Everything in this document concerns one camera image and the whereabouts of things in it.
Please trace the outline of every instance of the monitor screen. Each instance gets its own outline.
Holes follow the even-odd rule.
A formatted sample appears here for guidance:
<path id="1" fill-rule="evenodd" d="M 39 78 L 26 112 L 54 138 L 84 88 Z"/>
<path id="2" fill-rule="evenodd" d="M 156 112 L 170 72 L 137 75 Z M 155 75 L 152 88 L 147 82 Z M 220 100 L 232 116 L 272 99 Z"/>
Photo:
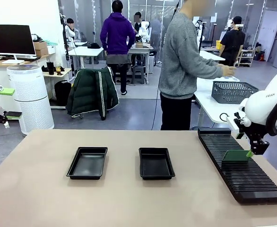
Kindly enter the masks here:
<path id="1" fill-rule="evenodd" d="M 35 55 L 28 25 L 0 25 L 0 54 Z"/>

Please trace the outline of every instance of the purple jacket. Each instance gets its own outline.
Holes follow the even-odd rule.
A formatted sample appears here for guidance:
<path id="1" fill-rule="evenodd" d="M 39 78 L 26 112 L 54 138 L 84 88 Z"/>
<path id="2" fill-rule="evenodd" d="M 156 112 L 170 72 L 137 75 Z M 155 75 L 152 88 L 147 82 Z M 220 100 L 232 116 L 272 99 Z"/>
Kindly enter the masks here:
<path id="1" fill-rule="evenodd" d="M 134 44 L 135 33 L 131 23 L 121 13 L 112 13 L 104 21 L 100 38 L 108 54 L 128 54 L 128 50 Z"/>

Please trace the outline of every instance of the yellow bin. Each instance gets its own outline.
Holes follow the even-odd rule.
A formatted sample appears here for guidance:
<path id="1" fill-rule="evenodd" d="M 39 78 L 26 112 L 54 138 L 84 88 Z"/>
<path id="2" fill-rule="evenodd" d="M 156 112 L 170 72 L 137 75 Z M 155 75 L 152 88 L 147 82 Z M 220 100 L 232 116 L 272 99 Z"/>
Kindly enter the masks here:
<path id="1" fill-rule="evenodd" d="M 216 49 L 220 50 L 221 47 L 220 40 L 216 40 Z"/>

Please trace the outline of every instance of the hand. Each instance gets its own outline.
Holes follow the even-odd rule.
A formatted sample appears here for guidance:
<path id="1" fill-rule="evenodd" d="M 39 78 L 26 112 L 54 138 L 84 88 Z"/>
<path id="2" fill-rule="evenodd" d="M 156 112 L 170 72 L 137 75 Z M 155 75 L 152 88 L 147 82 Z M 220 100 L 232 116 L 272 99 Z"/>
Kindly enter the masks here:
<path id="1" fill-rule="evenodd" d="M 224 65 L 222 70 L 224 77 L 232 77 L 235 74 L 236 67 Z"/>

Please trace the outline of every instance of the black rectangular tray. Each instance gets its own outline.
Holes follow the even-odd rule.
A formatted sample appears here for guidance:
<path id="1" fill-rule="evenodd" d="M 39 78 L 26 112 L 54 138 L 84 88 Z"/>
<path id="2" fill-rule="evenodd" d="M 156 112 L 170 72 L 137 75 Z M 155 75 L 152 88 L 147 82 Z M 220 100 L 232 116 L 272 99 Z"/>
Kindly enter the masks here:
<path id="1" fill-rule="evenodd" d="M 140 148 L 139 158 L 144 180 L 170 180 L 175 176 L 167 148 Z"/>
<path id="2" fill-rule="evenodd" d="M 76 180 L 99 180 L 108 148 L 78 148 L 66 174 Z"/>
<path id="3" fill-rule="evenodd" d="M 243 150 L 229 129 L 199 130 L 199 139 L 230 192 L 239 203 L 277 203 L 277 186 L 259 165 L 247 162 L 222 162 L 228 150 Z"/>

